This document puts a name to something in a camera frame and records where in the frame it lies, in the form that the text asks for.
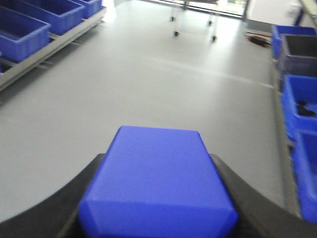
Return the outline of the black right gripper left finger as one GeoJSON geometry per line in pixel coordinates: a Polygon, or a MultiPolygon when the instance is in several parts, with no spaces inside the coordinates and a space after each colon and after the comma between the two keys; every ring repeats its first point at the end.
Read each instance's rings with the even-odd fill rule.
{"type": "Polygon", "coordinates": [[[0,223],[2,238],[85,238],[78,205],[104,154],[98,154],[60,190],[26,211],[0,223]]]}

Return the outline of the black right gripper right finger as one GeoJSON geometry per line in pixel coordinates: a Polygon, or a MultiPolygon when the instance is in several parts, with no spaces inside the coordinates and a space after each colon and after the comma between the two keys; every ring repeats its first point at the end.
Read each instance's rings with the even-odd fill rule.
{"type": "Polygon", "coordinates": [[[210,154],[238,213],[232,238],[315,238],[317,226],[267,199],[237,175],[219,156],[210,154]]]}

